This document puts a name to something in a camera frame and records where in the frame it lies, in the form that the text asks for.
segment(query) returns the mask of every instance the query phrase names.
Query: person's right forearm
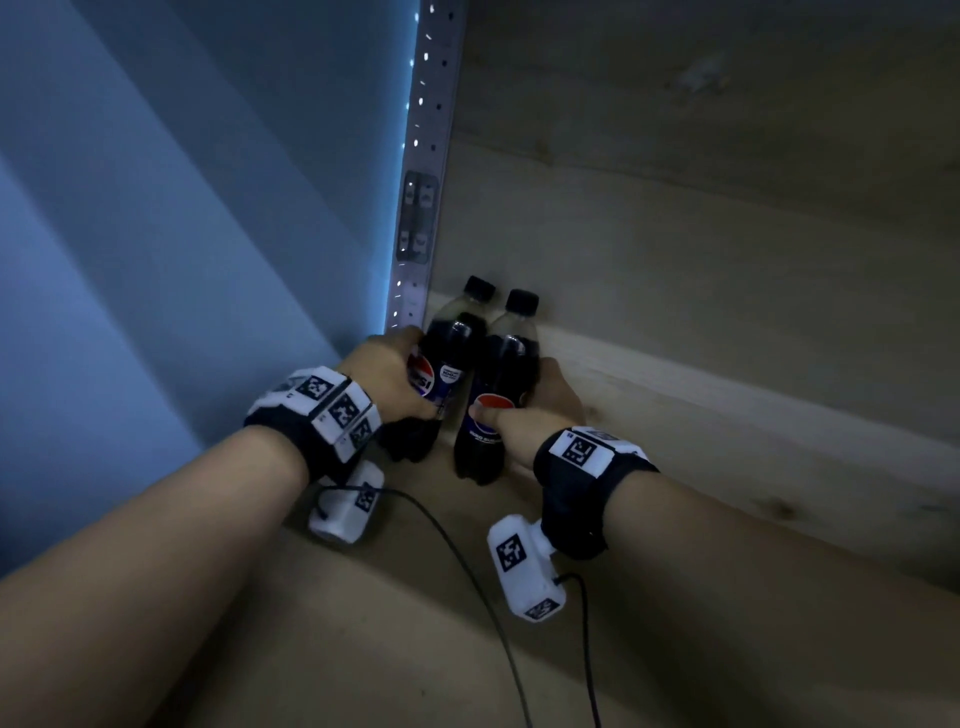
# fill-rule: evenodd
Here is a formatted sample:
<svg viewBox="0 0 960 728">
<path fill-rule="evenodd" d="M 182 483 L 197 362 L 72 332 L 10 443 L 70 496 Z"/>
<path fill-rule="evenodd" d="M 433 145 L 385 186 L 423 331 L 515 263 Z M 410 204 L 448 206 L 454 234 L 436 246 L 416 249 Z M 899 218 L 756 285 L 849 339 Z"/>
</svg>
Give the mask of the person's right forearm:
<svg viewBox="0 0 960 728">
<path fill-rule="evenodd" d="M 960 723 L 960 597 L 657 473 L 628 475 L 604 521 L 612 558 L 783 722 Z"/>
</svg>

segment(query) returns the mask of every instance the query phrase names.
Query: hand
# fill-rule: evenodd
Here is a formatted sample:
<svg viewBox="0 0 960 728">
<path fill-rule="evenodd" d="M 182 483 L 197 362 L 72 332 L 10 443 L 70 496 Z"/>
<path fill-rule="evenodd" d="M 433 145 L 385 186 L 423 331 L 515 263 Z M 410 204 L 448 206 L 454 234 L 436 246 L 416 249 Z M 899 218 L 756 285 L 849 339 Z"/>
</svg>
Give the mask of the hand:
<svg viewBox="0 0 960 728">
<path fill-rule="evenodd" d="M 363 387 L 384 424 L 405 417 L 432 420 L 437 416 L 437 407 L 421 397 L 407 378 L 407 358 L 422 337 L 417 327 L 371 336 L 337 367 Z"/>
<path fill-rule="evenodd" d="M 540 380 L 526 407 L 496 409 L 474 404 L 470 416 L 499 432 L 507 452 L 526 468 L 533 468 L 537 450 L 550 435 L 587 423 L 583 403 L 564 379 L 560 364 L 549 357 L 540 360 Z"/>
</svg>

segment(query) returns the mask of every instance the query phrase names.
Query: blue wall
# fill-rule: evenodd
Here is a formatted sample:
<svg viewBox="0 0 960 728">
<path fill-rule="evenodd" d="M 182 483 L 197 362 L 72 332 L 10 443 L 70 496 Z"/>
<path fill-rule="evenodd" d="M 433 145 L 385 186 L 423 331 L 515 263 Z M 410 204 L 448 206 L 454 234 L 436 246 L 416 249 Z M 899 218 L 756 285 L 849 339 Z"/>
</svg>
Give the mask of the blue wall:
<svg viewBox="0 0 960 728">
<path fill-rule="evenodd" d="M 0 568 L 382 328 L 417 4 L 354 5 L 0 5 Z"/>
</svg>

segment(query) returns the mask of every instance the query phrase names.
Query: forearm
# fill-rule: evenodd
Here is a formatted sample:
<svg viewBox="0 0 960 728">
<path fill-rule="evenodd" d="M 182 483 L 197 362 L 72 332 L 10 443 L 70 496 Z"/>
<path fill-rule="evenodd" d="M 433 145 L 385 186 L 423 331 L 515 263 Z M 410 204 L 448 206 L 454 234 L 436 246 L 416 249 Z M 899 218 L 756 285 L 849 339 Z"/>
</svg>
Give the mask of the forearm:
<svg viewBox="0 0 960 728">
<path fill-rule="evenodd" d="M 660 612 L 716 667 L 742 669 L 734 679 L 773 697 L 784 720 L 957 719 L 956 596 L 655 473 L 614 491 L 605 534 Z"/>
<path fill-rule="evenodd" d="M 306 482 L 248 427 L 0 582 L 0 723 L 146 719 Z"/>
</svg>

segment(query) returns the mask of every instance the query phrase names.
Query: bottle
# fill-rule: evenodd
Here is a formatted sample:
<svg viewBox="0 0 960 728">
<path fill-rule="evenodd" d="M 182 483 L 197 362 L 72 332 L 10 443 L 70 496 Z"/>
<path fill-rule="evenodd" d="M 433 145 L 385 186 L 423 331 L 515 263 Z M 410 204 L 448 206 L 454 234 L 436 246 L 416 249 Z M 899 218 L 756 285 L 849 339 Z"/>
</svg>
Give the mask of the bottle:
<svg viewBox="0 0 960 728">
<path fill-rule="evenodd" d="M 457 383 L 476 365 L 487 336 L 485 306 L 496 287 L 470 276 L 464 295 L 443 308 L 420 339 L 420 351 L 410 357 L 410 383 L 437 405 L 434 420 L 408 417 L 380 429 L 380 445 L 395 460 L 409 458 L 419 463 L 433 448 L 444 419 L 444 409 Z"/>
<path fill-rule="evenodd" d="M 540 371 L 540 344 L 532 321 L 540 297 L 515 288 L 507 298 L 507 312 L 490 327 L 484 352 L 477 363 L 470 404 L 505 409 L 522 407 Z M 453 447 L 457 475 L 478 485 L 493 483 L 503 472 L 504 449 L 499 433 L 464 416 Z"/>
</svg>

